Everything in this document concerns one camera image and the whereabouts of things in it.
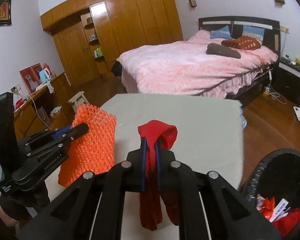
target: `yellow toy figure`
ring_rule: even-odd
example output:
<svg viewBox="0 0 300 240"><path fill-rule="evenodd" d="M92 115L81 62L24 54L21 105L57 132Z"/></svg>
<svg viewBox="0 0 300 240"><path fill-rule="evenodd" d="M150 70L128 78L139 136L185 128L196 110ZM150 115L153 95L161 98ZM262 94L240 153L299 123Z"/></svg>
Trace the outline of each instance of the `yellow toy figure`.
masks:
<svg viewBox="0 0 300 240"><path fill-rule="evenodd" d="M294 62L296 63L297 66L300 66L300 58L296 57Z"/></svg>

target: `pink blanket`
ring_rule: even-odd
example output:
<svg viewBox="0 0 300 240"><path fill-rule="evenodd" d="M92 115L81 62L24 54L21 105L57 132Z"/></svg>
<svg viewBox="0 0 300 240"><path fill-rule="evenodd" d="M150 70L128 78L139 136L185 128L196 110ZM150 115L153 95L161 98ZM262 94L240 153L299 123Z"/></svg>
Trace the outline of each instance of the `pink blanket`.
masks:
<svg viewBox="0 0 300 240"><path fill-rule="evenodd" d="M237 93L278 56L262 46L253 51L238 50L241 59L206 54L210 32L201 30L188 41L142 46L124 52L122 84L128 93L160 93L218 96Z"/></svg>

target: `black nightstand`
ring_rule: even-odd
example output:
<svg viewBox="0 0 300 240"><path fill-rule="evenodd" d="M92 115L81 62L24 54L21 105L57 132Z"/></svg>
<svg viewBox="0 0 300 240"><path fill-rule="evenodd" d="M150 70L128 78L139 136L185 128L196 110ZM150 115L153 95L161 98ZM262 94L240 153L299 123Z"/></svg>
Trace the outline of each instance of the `black nightstand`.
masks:
<svg viewBox="0 0 300 240"><path fill-rule="evenodd" d="M296 105L300 104L300 68L280 60L274 89Z"/></svg>

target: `orange mesh fabric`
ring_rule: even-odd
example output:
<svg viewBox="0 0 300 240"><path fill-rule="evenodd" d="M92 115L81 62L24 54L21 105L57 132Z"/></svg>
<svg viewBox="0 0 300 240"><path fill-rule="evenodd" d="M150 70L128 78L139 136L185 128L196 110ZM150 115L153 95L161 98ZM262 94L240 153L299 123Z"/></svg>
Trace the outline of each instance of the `orange mesh fabric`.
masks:
<svg viewBox="0 0 300 240"><path fill-rule="evenodd" d="M71 143L69 158L62 163L58 183L68 187L85 171L100 174L114 165L114 115L92 105L82 104L72 122L76 126L85 122L88 132Z"/></svg>

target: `blue kettle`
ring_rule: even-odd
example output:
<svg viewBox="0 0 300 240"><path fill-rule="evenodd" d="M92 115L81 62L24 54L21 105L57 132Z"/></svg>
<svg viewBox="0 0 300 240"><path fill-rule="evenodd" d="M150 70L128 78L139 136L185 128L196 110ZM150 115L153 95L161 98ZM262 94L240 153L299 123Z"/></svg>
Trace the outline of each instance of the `blue kettle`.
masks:
<svg viewBox="0 0 300 240"><path fill-rule="evenodd" d="M45 82L50 81L50 75L51 75L51 73L50 73L50 71L47 68L44 68L43 70L41 70L39 72L41 83L43 84Z"/></svg>

